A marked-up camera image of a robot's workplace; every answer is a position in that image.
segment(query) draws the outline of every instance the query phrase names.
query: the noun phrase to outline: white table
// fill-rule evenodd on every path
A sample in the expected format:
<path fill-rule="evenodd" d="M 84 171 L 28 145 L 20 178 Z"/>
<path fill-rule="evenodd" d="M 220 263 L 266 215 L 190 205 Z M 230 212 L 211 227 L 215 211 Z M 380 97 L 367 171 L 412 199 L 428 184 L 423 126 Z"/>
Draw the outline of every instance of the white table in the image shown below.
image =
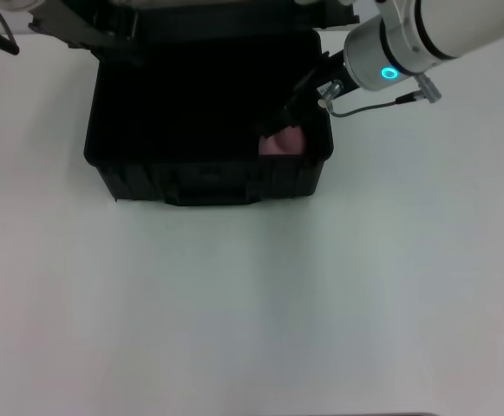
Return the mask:
<path fill-rule="evenodd" d="M 97 61 L 19 42 L 0 416 L 504 414 L 504 42 L 437 69 L 437 105 L 335 121 L 313 198 L 191 210 L 115 203 L 82 157 Z"/>

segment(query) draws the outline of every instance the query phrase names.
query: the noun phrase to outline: white surface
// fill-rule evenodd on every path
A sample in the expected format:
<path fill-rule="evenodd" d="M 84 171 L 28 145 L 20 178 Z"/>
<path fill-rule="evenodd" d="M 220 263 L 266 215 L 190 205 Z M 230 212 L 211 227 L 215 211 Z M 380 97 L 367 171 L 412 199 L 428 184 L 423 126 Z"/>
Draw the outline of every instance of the white surface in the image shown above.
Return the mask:
<path fill-rule="evenodd" d="M 19 41 L 0 416 L 504 414 L 504 42 L 437 69 L 433 107 L 335 121 L 313 198 L 189 210 L 115 203 L 82 157 L 97 62 Z"/>

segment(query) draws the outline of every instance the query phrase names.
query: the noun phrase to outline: blue led ring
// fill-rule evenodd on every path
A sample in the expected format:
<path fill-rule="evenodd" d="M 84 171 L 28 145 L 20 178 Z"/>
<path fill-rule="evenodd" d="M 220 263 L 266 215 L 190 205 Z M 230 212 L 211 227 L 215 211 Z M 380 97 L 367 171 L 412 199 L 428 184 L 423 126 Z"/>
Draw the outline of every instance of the blue led ring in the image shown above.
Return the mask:
<path fill-rule="evenodd" d="M 400 76 L 400 73 L 395 68 L 386 67 L 381 70 L 381 75 L 385 80 L 395 80 Z"/>

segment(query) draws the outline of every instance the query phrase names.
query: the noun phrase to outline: case lid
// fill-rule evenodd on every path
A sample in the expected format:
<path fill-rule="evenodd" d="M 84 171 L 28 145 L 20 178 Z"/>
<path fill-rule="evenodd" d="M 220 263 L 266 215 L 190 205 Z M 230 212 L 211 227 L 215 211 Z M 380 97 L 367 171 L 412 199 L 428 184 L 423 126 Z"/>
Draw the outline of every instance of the case lid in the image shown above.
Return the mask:
<path fill-rule="evenodd" d="M 358 22 L 339 0 L 46 0 L 30 13 L 34 31 L 97 53 Z"/>

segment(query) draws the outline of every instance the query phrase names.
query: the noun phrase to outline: open case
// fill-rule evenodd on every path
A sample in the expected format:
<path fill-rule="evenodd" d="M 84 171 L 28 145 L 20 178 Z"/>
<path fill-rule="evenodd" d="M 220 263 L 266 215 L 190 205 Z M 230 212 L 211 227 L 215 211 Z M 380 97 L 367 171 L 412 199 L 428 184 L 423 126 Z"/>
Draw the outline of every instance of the open case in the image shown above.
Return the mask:
<path fill-rule="evenodd" d="M 312 27 L 355 23 L 353 10 L 337 0 L 176 1 L 133 0 L 137 9 L 127 0 L 96 2 L 107 15 L 87 11 L 88 33 L 70 33 L 51 7 L 84 20 L 80 2 L 48 0 L 32 11 L 32 29 L 101 62 L 86 160 L 115 199 L 243 205 L 313 194 L 333 151 L 317 90 L 297 104 L 307 114 L 301 154 L 260 155 L 259 126 L 285 108 L 321 58 Z"/>

